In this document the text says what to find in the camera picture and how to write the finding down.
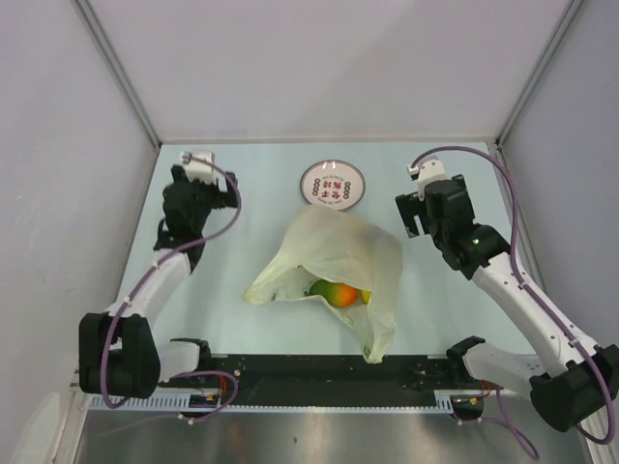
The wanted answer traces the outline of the round printed plate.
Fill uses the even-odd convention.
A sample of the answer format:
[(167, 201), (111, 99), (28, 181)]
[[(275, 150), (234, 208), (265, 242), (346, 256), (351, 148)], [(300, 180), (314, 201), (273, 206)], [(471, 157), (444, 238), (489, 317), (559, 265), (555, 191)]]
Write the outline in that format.
[(336, 211), (346, 211), (357, 205), (366, 187), (366, 179), (359, 168), (337, 159), (315, 163), (300, 180), (300, 192), (308, 204)]

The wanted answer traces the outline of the pale yellow plastic bag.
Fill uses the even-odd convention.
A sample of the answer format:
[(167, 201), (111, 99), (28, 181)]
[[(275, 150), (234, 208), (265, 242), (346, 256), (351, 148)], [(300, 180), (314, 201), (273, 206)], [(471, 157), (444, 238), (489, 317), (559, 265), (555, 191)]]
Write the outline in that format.
[[(305, 206), (290, 222), (280, 249), (244, 292), (253, 305), (318, 301), (356, 334), (366, 363), (381, 363), (396, 333), (402, 246), (382, 228), (348, 213)], [(310, 287), (323, 279), (369, 291), (365, 304), (337, 308)]]

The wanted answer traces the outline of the green orange fake mango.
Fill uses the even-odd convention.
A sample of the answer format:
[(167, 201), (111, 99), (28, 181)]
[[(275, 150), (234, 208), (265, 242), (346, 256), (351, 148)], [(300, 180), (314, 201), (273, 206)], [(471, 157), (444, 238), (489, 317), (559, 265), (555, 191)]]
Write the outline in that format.
[(317, 280), (309, 289), (311, 296), (322, 297), (329, 305), (336, 308), (349, 307), (357, 302), (358, 290), (341, 282)]

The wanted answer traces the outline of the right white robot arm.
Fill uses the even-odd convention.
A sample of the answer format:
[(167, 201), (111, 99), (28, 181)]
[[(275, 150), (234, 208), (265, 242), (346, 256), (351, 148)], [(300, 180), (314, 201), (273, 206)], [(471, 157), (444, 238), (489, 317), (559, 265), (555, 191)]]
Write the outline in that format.
[(401, 194), (398, 212), (410, 237), (429, 235), (444, 261), (489, 295), (527, 339), (531, 357), (470, 336), (447, 352), (448, 380), (458, 388), (491, 383), (528, 398), (552, 428), (566, 432), (618, 393), (618, 348), (601, 346), (570, 321), (523, 271), (508, 242), (475, 220), (462, 176), (435, 180), (425, 193)]

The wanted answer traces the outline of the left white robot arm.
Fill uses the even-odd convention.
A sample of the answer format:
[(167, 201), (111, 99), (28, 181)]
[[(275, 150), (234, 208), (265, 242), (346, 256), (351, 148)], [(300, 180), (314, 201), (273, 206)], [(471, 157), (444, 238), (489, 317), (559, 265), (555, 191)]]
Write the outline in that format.
[(157, 344), (152, 329), (196, 269), (206, 243), (222, 234), (204, 235), (209, 215), (218, 209), (241, 210), (238, 181), (209, 157), (187, 156), (172, 166), (171, 175), (162, 192), (163, 217), (148, 270), (126, 297), (84, 315), (78, 326), (79, 386), (99, 395), (110, 409), (148, 398), (170, 380), (184, 378), (200, 387), (214, 374), (207, 341), (176, 337)]

